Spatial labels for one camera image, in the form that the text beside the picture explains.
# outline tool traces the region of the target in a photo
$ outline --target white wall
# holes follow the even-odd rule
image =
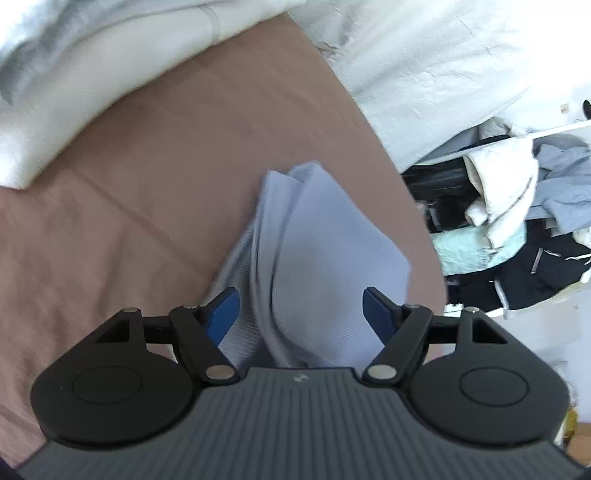
[[[591,289],[581,292],[583,338],[564,347],[566,371],[579,396],[580,421],[591,422]]]
[[[584,119],[581,106],[591,97],[591,2],[540,0],[531,4],[530,22],[537,54],[534,84],[498,116],[534,130]],[[564,104],[568,113],[560,112]]]

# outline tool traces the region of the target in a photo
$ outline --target metal pin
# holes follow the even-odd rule
[[[392,380],[398,372],[390,365],[372,365],[367,369],[367,374],[374,380]]]
[[[235,370],[229,365],[212,365],[205,370],[205,374],[211,380],[230,380]]]

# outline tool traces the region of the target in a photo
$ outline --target white duvet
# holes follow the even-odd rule
[[[27,188],[117,99],[302,1],[220,1],[134,18],[77,42],[13,107],[0,108],[0,186]]]
[[[523,95],[533,80],[535,8],[527,0],[308,0],[290,14],[404,171]]]

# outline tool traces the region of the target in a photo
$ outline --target gray ribbed plastic surface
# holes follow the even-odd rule
[[[110,452],[48,443],[27,480],[573,479],[581,472],[548,443],[471,449],[417,422],[393,390],[348,369],[251,369],[206,390],[186,419],[141,445]]]

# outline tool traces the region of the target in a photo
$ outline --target brown bed sheet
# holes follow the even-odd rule
[[[400,176],[278,17],[117,102],[26,192],[0,190],[0,455],[14,465],[43,441],[28,395],[44,367],[122,307],[201,299],[264,173],[310,160],[408,257],[409,301],[440,312],[439,262]]]

